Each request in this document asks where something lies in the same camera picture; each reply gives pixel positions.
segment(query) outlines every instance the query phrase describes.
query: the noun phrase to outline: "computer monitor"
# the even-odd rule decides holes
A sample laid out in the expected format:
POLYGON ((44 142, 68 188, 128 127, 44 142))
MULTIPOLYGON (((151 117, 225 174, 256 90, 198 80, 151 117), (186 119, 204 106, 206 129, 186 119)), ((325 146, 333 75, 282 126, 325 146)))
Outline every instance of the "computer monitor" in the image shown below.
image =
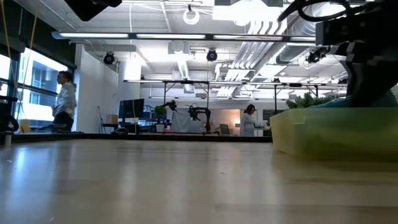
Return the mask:
POLYGON ((143 114, 144 99, 120 101, 119 118, 141 118, 144 116, 143 114))

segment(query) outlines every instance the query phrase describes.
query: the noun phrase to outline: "ceiling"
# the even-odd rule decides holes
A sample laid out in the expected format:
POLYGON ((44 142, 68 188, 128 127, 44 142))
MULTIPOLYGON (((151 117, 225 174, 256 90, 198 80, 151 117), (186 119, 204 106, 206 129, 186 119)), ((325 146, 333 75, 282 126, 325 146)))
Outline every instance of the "ceiling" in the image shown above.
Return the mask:
MULTIPOLYGON (((233 21, 216 21, 212 19, 211 10, 214 1, 204 1, 198 9, 200 19, 195 25, 189 25, 183 20, 186 6, 168 5, 162 10, 160 4, 138 5, 121 4, 116 8, 108 7, 89 22, 81 21, 68 7, 64 0, 14 0, 31 13, 38 11, 38 17, 62 32, 173 32, 173 33, 211 33, 211 34, 245 34, 249 26, 237 26, 233 21)), ((142 54, 146 64, 142 66, 142 74, 152 75, 168 74, 178 70, 176 61, 168 58, 167 40, 86 40, 86 50, 94 52, 98 57, 103 57, 106 50, 101 46, 135 45, 142 54)), ((215 72, 217 63, 233 61, 237 56, 242 42, 209 42, 190 41, 190 51, 193 53, 187 62, 190 70, 207 70, 215 72), (219 62, 207 62, 208 49, 216 49, 219 62)), ((121 60, 130 57, 130 52, 115 52, 121 60)), ((276 75, 284 79, 283 82, 317 82, 332 80, 337 75, 344 75, 344 68, 338 63, 337 58, 328 56, 320 63, 308 68, 304 62, 305 54, 301 55, 294 66, 287 66, 282 73, 276 75)))

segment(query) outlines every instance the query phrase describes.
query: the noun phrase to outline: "yellow container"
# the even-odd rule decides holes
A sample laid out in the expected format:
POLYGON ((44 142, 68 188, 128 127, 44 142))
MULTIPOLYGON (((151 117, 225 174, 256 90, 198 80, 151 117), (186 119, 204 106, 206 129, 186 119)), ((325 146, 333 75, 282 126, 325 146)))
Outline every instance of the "yellow container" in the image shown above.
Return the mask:
POLYGON ((287 110, 271 130, 274 149, 295 157, 398 162, 398 108, 287 110))

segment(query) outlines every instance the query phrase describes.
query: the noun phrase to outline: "potted plant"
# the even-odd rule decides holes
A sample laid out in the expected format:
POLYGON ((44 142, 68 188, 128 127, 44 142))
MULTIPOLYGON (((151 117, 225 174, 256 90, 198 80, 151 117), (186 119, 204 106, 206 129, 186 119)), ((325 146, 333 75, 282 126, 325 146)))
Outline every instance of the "potted plant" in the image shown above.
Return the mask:
POLYGON ((167 110, 164 106, 155 106, 155 114, 157 118, 156 132, 163 132, 164 124, 160 123, 160 117, 167 114, 167 110))
POLYGON ((287 100, 286 104, 289 107, 289 109, 308 108, 310 106, 322 105, 324 103, 330 102, 331 100, 333 100, 332 97, 313 98, 311 96, 311 93, 304 93, 303 98, 299 96, 295 101, 287 100))

